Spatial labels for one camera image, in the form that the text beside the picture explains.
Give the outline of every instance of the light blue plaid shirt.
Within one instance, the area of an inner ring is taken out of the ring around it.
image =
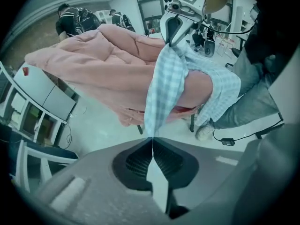
[[[184,40],[175,47],[166,45],[157,58],[147,94],[144,121],[148,136],[154,137],[176,106],[189,70],[204,72],[213,84],[212,94],[202,107],[196,125],[200,126],[210,118],[217,121],[237,101],[240,78],[236,74],[196,54]]]

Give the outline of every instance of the gray jeans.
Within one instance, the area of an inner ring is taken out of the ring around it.
[[[265,66],[271,66],[273,62],[274,57],[268,57]],[[262,63],[250,64],[244,48],[233,72],[241,79],[239,97],[243,96],[218,121],[210,120],[210,125],[216,129],[235,128],[279,112],[268,90],[271,74],[264,74]]]

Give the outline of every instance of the red tag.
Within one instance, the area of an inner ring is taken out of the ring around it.
[[[28,67],[23,67],[24,76],[28,76]]]

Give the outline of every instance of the speaker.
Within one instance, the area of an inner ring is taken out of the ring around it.
[[[211,40],[206,40],[204,42],[204,53],[206,57],[212,57],[215,53],[215,42]]]

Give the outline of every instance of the pink comforter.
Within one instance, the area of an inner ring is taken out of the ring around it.
[[[27,54],[25,61],[95,97],[116,112],[124,126],[139,125],[155,62],[164,45],[161,39],[102,24],[97,30]],[[195,113],[211,93],[208,75],[189,72],[168,120]]]

